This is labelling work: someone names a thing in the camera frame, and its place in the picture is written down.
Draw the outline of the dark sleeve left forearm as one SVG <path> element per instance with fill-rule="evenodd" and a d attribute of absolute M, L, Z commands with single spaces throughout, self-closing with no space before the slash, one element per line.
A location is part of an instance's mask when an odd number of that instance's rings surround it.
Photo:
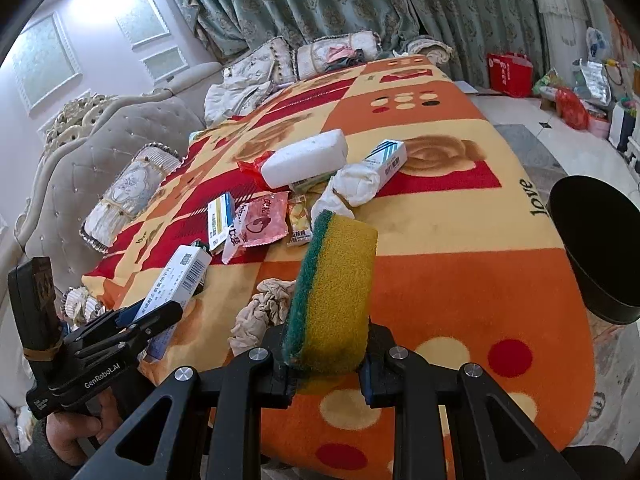
<path fill-rule="evenodd" d="M 46 421 L 36 422 L 32 444 L 17 459 L 31 479 L 71 479 L 80 466 L 67 465 L 53 452 L 46 435 Z"/>

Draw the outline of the left hand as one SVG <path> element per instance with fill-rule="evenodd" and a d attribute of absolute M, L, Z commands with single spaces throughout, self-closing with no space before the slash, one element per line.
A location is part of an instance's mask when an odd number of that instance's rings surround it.
<path fill-rule="evenodd" d="M 52 413 L 47 417 L 46 435 L 50 447 L 67 465 L 79 467 L 87 460 L 86 452 L 80 447 L 80 439 L 95 437 L 102 444 L 122 423 L 111 388 L 96 398 L 100 404 L 98 417 L 66 412 Z"/>

